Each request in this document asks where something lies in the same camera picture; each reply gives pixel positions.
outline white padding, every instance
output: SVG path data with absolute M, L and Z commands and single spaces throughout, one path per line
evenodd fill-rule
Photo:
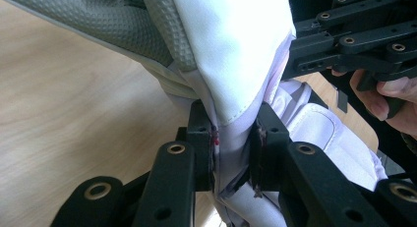
M 306 104 L 290 121 L 288 131 L 294 142 L 309 142 L 323 149 L 348 180 L 368 190 L 387 177 L 376 155 L 320 105 Z
M 276 49 L 294 32 L 288 0 L 174 2 L 219 122 L 228 125 L 253 102 Z

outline gray textured fabric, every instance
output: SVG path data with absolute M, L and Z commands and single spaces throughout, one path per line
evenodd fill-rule
M 167 67 L 172 57 L 144 0 L 11 0 L 95 38 Z
M 173 0 L 145 0 L 150 18 L 181 71 L 197 69 L 190 43 Z

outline wooden floor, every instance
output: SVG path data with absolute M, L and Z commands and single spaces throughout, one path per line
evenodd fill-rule
M 0 226 L 49 225 L 89 178 L 133 180 L 186 126 L 139 63 L 3 1 L 0 20 Z M 303 80 L 334 105 L 320 76 Z M 351 108 L 335 111 L 377 146 Z M 196 225 L 219 224 L 198 194 Z

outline human hand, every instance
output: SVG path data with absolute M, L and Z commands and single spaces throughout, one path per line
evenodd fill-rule
M 417 140 L 417 78 L 404 77 L 391 82 L 379 82 L 376 90 L 358 91 L 356 86 L 364 72 L 364 70 L 356 71 L 350 80 L 350 85 L 365 107 L 380 121 L 386 121 L 393 128 Z M 390 119 L 387 119 L 389 107 L 384 96 L 406 101 Z

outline white fabric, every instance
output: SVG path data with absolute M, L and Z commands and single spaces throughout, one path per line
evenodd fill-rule
M 351 182 L 372 191 L 386 179 L 376 155 L 341 121 L 324 107 L 308 103 L 287 125 L 294 142 L 320 147 Z
M 228 125 L 253 102 L 293 30 L 288 0 L 174 2 L 219 123 Z
M 271 202 L 267 199 L 256 200 L 254 202 L 253 191 L 250 189 L 239 190 L 234 194 L 235 182 L 239 179 L 239 175 L 245 171 L 248 166 L 249 149 L 245 146 L 247 136 L 252 124 L 258 114 L 260 105 L 264 100 L 264 94 L 267 86 L 279 83 L 282 70 L 288 59 L 288 48 L 291 38 L 288 37 L 283 41 L 278 49 L 275 50 L 275 57 L 270 63 L 270 74 L 264 79 L 264 83 L 259 89 L 256 97 L 251 105 L 244 113 L 232 123 L 224 126 L 217 123 L 217 112 L 214 108 L 213 99 L 211 97 L 211 88 L 208 87 L 199 71 L 184 72 L 182 76 L 190 84 L 190 86 L 201 96 L 208 116 L 211 122 L 217 127 L 219 133 L 219 144 L 213 146 L 213 174 L 214 174 L 214 190 L 213 200 L 220 216 L 226 223 L 246 223 L 246 218 L 251 217 L 250 224 L 257 226 L 260 223 L 266 223 L 265 216 L 274 219 L 273 222 L 279 223 L 277 216 L 279 211 L 276 208 L 270 208 Z M 271 76 L 279 76 L 276 81 L 271 82 Z M 235 95 L 236 97 L 244 97 L 246 95 Z M 259 210 L 263 214 L 254 214 Z
M 255 198 L 254 190 L 246 183 L 232 197 L 223 200 L 251 226 L 286 226 L 278 205 L 266 197 Z
M 281 119 L 284 125 L 307 104 L 312 93 L 312 89 L 306 83 L 300 83 L 294 80 L 285 81 L 279 84 L 279 92 L 275 95 L 271 105 L 273 111 Z

